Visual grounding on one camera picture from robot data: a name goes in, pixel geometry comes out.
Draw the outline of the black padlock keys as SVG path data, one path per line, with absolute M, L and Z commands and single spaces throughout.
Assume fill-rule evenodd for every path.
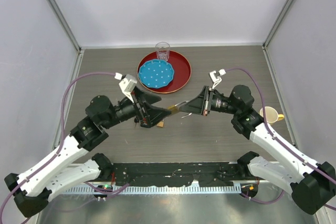
M 134 119 L 134 128 L 139 126 L 139 120 L 137 118 Z

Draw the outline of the large brass padlock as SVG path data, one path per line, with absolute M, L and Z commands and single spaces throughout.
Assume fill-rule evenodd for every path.
M 174 104 L 170 107 L 168 107 L 167 109 L 171 112 L 171 114 L 169 116 L 173 116 L 177 113 L 180 112 L 179 108 L 185 104 L 187 104 L 189 102 L 189 100 L 185 100 L 185 101 L 182 101 L 182 102 L 179 102 L 177 104 Z

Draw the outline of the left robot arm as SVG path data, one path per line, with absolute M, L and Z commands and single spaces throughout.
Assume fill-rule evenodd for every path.
M 82 119 L 62 143 L 38 164 L 24 173 L 8 174 L 4 181 L 18 210 L 30 218 L 42 211 L 61 192 L 90 180 L 107 181 L 113 172 L 111 161 L 95 154 L 72 170 L 66 167 L 85 156 L 108 138 L 107 129 L 136 118 L 141 127 L 151 128 L 171 115 L 171 111 L 154 106 L 161 98 L 138 88 L 113 105 L 105 95 L 94 97 Z

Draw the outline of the small brass padlock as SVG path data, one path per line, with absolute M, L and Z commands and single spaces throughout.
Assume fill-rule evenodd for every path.
M 158 124 L 157 124 L 157 127 L 164 127 L 164 121 L 160 121 Z

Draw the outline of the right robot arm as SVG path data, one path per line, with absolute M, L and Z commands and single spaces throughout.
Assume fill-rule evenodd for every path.
M 253 109 L 254 98 L 249 87 L 237 85 L 226 97 L 205 86 L 194 99 L 179 110 L 207 116 L 216 111 L 233 115 L 231 123 L 237 133 L 266 150 L 278 164 L 258 154 L 247 153 L 240 158 L 237 173 L 242 179 L 260 177 L 288 193 L 305 213 L 313 215 L 335 197 L 335 168 L 305 155 L 268 124 Z

